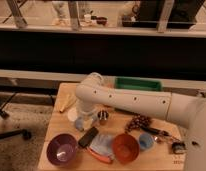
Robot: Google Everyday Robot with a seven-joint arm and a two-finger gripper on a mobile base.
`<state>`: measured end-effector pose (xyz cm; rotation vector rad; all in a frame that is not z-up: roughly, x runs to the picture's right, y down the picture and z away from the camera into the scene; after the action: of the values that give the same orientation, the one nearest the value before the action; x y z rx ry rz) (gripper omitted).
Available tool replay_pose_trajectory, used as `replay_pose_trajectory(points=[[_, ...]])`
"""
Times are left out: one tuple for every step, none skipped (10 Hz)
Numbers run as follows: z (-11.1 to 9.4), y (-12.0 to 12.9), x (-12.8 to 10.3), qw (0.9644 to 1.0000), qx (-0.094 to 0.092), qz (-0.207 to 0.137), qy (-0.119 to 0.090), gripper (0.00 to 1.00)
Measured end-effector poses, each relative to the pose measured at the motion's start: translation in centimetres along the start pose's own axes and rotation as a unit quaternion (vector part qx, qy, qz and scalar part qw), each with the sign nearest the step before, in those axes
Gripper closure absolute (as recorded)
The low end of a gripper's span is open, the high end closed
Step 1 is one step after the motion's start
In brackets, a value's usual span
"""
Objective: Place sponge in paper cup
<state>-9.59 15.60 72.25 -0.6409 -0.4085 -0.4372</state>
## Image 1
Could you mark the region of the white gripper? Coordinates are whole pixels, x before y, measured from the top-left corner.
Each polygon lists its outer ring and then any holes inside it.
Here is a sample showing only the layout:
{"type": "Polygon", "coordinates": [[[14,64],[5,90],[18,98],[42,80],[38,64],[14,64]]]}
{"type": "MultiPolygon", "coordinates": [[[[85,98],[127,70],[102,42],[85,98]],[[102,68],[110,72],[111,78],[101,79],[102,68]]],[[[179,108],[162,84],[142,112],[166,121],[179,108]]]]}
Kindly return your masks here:
{"type": "MultiPolygon", "coordinates": [[[[91,116],[91,122],[90,122],[90,127],[94,126],[97,122],[98,122],[98,116],[97,115],[93,115],[96,112],[97,108],[95,107],[95,105],[93,103],[88,103],[88,102],[83,102],[83,101],[79,101],[77,103],[77,112],[79,115],[81,116],[91,116]]],[[[82,117],[78,117],[75,121],[74,121],[74,127],[79,130],[79,131],[83,131],[84,127],[83,127],[83,121],[84,119],[82,117]]]]}

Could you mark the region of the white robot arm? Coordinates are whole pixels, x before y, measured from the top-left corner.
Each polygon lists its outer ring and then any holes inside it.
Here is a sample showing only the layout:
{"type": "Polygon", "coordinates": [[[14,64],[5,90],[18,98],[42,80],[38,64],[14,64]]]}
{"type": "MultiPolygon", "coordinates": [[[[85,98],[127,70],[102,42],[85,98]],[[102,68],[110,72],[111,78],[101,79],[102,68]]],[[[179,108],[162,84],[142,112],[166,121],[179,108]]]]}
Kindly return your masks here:
{"type": "Polygon", "coordinates": [[[80,114],[103,104],[165,120],[187,129],[184,171],[206,171],[206,98],[171,92],[114,89],[98,73],[89,74],[75,90],[80,114]]]}

